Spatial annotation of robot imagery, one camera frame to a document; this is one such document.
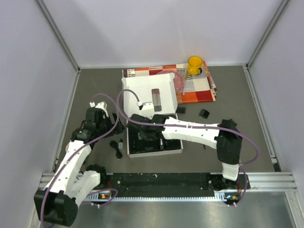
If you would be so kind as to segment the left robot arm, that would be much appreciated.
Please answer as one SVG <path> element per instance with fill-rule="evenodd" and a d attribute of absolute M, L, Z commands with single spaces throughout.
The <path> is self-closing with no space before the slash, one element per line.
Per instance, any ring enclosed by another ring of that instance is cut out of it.
<path fill-rule="evenodd" d="M 95 143 L 124 130 L 116 113 L 113 114 L 115 123 L 112 123 L 106 107 L 105 102 L 90 103 L 85 120 L 72 133 L 55 175 L 43 190 L 36 191 L 34 202 L 41 222 L 71 226 L 80 204 L 91 190 L 107 185 L 108 177 L 103 174 L 105 169 L 97 165 L 89 167 L 82 177 L 78 177 Z"/>

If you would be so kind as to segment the white cardboard box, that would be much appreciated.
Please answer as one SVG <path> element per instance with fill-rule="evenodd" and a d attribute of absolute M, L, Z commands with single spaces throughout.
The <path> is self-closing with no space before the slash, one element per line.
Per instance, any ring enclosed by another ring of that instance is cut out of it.
<path fill-rule="evenodd" d="M 131 92 L 123 93 L 123 110 L 125 114 L 128 117 L 131 117 L 132 114 L 138 114 L 139 107 L 137 102 L 141 101 L 143 103 L 152 102 L 154 105 L 155 114 L 177 115 L 176 109 L 178 104 L 173 79 L 173 73 L 122 78 L 123 89 L 129 89 L 136 93 L 136 95 L 133 95 Z"/>

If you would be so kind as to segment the small oil bottle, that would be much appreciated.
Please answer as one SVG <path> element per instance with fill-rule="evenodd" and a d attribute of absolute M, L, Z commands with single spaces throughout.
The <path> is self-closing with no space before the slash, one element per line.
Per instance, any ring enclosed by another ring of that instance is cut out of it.
<path fill-rule="evenodd" d="M 122 149 L 123 148 L 123 140 L 120 139 L 119 143 L 118 143 L 118 148 Z"/>

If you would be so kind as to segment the silver hair clipper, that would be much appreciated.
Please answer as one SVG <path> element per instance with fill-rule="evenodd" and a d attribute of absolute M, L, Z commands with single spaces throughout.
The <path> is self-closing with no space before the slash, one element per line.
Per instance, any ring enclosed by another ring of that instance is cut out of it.
<path fill-rule="evenodd" d="M 164 149 L 164 144 L 163 144 L 163 140 L 162 138 L 160 139 L 160 150 L 163 150 Z"/>

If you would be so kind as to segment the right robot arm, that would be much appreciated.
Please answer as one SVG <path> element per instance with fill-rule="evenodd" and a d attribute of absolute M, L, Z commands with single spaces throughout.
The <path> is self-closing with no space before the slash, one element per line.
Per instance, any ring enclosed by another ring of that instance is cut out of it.
<path fill-rule="evenodd" d="M 222 183 L 233 188 L 239 182 L 240 151 L 243 136 L 233 120 L 200 124 L 155 114 L 151 119 L 133 114 L 128 127 L 145 140 L 184 140 L 215 149 L 222 164 Z"/>

